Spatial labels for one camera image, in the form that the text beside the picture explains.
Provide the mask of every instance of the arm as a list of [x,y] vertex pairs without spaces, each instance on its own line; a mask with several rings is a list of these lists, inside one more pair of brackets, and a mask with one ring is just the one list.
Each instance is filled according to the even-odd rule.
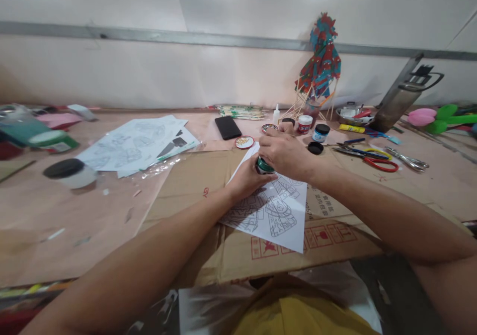
[[126,330],[164,294],[212,226],[239,200],[277,178],[259,175],[257,158],[258,154],[244,162],[225,188],[115,250],[48,305],[22,334]]
[[477,306],[477,291],[472,278],[477,271],[477,242],[472,237],[399,192],[327,165],[293,136],[269,131],[260,139],[260,146],[260,155],[277,172],[337,199],[386,244],[406,256],[452,329],[460,333],[474,330],[477,320],[471,312]]

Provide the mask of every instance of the white bottle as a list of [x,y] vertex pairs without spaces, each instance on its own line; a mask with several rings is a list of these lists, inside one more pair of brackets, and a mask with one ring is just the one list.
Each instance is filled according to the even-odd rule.
[[273,125],[278,125],[278,119],[280,119],[280,110],[278,110],[278,104],[277,104],[277,107],[276,107],[275,111],[273,112],[273,122],[272,122],[272,124]]

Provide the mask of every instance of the phone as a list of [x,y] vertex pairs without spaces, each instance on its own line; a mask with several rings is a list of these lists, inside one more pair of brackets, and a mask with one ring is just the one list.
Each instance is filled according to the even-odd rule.
[[242,136],[242,132],[238,128],[231,116],[223,116],[215,119],[215,123],[219,128],[222,139],[229,140]]

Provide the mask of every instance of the green bottle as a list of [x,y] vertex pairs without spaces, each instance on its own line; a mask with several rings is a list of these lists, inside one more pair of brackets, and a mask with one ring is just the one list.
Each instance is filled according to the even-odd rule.
[[275,173],[275,169],[267,164],[261,157],[259,157],[257,160],[256,169],[259,174]]

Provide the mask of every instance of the white wall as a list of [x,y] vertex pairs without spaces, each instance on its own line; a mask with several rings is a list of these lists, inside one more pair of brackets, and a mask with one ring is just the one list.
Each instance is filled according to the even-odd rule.
[[[468,22],[476,10],[477,0],[0,0],[0,20],[292,39],[308,39],[319,13],[328,11],[337,20],[337,42],[472,52],[477,52],[477,18]],[[293,81],[310,55],[0,36],[0,100],[137,108],[289,104]],[[338,95],[374,104],[406,63],[341,58]],[[424,62],[446,77],[419,103],[477,101],[477,63]]]

